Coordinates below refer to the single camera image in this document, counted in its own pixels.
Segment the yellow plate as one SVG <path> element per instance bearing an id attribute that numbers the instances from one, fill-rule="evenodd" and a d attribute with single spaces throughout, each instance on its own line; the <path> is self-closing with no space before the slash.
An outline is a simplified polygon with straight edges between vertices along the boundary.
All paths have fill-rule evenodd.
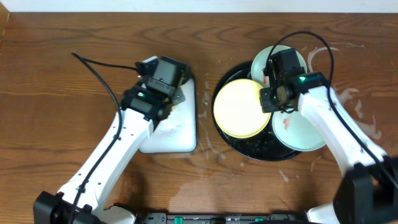
<path id="1" fill-rule="evenodd" d="M 269 123 L 270 113 L 264 113 L 260 103 L 262 85 L 250 79 L 227 83 L 216 94 L 213 117 L 220 129 L 238 139 L 259 134 Z"/>

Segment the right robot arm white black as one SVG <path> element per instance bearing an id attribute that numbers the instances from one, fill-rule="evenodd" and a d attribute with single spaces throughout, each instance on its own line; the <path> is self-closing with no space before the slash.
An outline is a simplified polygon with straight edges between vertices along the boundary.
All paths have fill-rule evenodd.
<path id="1" fill-rule="evenodd" d="M 336 99 L 320 72 L 268 68 L 265 112 L 293 108 L 321 134 L 343 176 L 333 201 L 311 208 L 312 223 L 389 223 L 397 220 L 397 158 L 369 139 Z"/>

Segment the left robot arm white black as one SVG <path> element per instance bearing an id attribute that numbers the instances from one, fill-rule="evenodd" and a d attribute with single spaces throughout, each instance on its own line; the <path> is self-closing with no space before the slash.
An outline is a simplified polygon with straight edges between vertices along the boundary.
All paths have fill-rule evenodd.
<path id="1" fill-rule="evenodd" d="M 197 146 L 195 81 L 177 92 L 170 116 L 154 126 L 144 115 L 126 109 L 114 117 L 108 132 L 80 170 L 52 195 L 42 192 L 34 202 L 35 223 L 134 223 L 126 208 L 105 208 L 109 195 L 136 152 L 192 152 Z"/>

